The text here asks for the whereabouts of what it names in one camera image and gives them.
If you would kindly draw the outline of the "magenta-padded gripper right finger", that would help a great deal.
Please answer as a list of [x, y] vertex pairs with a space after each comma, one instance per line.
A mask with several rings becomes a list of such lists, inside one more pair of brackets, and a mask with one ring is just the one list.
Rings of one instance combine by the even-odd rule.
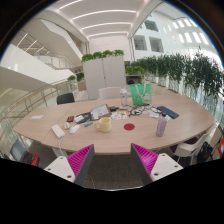
[[144, 185], [182, 169], [182, 166], [166, 153], [156, 154], [134, 143], [131, 144], [131, 156]]

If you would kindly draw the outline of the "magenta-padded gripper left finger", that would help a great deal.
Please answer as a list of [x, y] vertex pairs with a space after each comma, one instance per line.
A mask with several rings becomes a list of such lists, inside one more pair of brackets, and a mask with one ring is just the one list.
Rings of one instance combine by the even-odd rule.
[[45, 171], [82, 186], [94, 155], [94, 145], [91, 144], [68, 157], [59, 156], [45, 168]]

